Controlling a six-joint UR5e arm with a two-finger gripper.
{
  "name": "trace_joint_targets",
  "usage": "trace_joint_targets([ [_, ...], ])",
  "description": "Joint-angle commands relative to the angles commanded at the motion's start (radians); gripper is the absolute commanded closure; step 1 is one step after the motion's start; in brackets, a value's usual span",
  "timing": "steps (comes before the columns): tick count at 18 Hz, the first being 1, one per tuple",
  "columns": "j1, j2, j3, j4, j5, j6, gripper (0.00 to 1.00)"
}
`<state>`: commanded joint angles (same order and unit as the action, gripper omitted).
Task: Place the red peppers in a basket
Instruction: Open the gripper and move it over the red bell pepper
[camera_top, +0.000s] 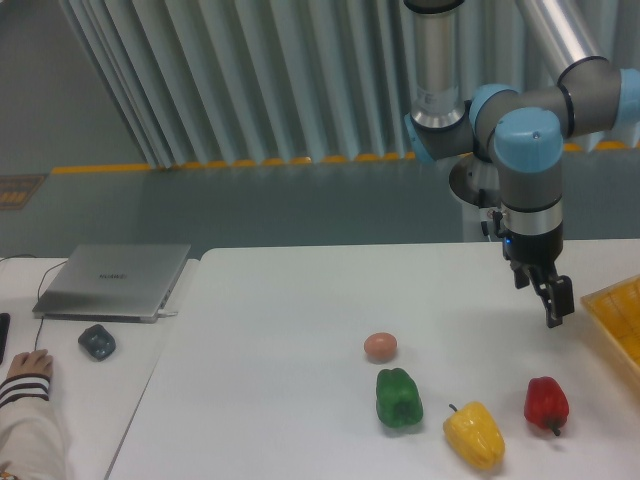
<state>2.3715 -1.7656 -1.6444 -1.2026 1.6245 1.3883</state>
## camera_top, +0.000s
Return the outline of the striped cream sleeve forearm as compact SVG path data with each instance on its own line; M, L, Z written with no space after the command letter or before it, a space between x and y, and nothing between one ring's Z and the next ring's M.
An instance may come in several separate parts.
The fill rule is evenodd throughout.
M50 380L20 374L1 384L1 477L65 479L65 447L49 401Z

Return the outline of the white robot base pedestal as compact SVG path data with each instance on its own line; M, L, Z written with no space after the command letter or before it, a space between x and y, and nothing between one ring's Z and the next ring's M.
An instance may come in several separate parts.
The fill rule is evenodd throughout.
M461 157L449 173L449 187L462 208L463 241L496 241L492 214L501 206L496 167L474 154Z

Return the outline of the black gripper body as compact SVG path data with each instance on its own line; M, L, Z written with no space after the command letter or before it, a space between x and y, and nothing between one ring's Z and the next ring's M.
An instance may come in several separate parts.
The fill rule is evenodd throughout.
M556 273L555 261L563 249L564 224L540 235L523 235L504 229L503 255L513 270L525 266Z

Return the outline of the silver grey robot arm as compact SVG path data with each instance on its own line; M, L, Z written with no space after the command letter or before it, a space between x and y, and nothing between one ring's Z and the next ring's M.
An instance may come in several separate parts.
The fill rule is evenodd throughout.
M572 1L521 1L554 85L520 92L459 91L458 1L410 1L417 98L407 115L415 153L459 156L452 192L488 210L517 288L532 287L557 327L574 310L571 280L557 272L562 250L561 156L567 139L639 123L639 73L604 56Z

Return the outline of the person's hand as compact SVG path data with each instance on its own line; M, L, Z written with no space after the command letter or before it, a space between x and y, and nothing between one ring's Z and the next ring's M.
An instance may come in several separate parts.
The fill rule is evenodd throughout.
M20 376L37 376L50 380L53 376L53 356L46 349L16 355L10 363L6 379Z

